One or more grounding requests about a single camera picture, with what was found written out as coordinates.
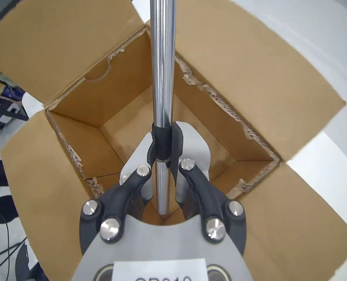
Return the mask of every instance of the white floor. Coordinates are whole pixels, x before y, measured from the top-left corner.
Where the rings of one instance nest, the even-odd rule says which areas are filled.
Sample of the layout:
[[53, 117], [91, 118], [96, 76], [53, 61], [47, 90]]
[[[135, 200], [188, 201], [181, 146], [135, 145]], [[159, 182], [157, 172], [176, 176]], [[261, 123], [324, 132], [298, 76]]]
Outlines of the white floor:
[[[233, 1], [300, 51], [347, 101], [347, 0]], [[21, 123], [14, 124], [10, 127], [12, 132]], [[311, 164], [313, 158], [320, 161], [316, 162], [317, 168]], [[334, 167], [335, 160], [341, 165]], [[347, 106], [329, 123], [325, 133], [319, 134], [290, 162], [290, 166], [347, 222]], [[339, 183], [345, 186], [338, 188]], [[23, 233], [19, 229], [16, 233], [16, 239], [25, 237], [20, 237]], [[0, 226], [0, 250], [5, 244], [5, 229]], [[0, 280], [5, 280], [6, 266], [2, 269]], [[347, 280], [347, 262], [333, 280]]]

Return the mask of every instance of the white label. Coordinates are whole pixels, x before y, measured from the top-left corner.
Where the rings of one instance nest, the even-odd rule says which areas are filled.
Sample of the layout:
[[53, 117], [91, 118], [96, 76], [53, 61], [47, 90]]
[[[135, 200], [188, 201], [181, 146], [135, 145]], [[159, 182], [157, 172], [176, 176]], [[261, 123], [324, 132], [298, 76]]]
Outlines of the white label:
[[204, 258], [181, 261], [117, 261], [112, 281], [208, 281]]

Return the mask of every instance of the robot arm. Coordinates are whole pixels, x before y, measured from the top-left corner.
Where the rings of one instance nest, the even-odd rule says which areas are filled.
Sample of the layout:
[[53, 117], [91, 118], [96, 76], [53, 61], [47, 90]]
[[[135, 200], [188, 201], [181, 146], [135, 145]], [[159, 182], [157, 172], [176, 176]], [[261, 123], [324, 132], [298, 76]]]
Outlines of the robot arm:
[[83, 258], [72, 280], [111, 280], [116, 261], [196, 258], [205, 258], [210, 281], [252, 280], [242, 258], [246, 243], [243, 206], [210, 184], [210, 150], [188, 123], [172, 125], [169, 163], [175, 198], [186, 221], [172, 226], [141, 221], [152, 198], [156, 140], [148, 133], [123, 167], [120, 183], [84, 204], [80, 216]]

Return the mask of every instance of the silver metal plate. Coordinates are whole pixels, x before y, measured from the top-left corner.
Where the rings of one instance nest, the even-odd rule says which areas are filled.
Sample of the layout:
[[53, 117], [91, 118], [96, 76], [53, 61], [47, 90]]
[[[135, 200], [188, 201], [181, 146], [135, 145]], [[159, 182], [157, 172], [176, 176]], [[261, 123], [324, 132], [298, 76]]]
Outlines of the silver metal plate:
[[116, 261], [191, 258], [205, 258], [207, 266], [221, 266], [228, 272], [231, 280], [252, 280], [241, 254], [228, 235], [219, 244], [211, 244], [203, 238], [199, 215], [172, 226], [154, 226], [127, 215], [124, 235], [120, 241], [108, 244], [98, 234], [85, 252], [72, 280], [93, 280], [100, 268]]

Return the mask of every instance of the bottle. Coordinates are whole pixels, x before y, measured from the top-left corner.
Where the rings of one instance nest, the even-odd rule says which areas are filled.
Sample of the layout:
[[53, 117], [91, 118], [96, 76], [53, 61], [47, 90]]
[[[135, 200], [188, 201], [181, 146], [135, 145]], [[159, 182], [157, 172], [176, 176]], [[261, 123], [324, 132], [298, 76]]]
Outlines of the bottle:
[[0, 83], [0, 98], [14, 103], [22, 103], [22, 96], [25, 91], [16, 88], [12, 88], [7, 84]]

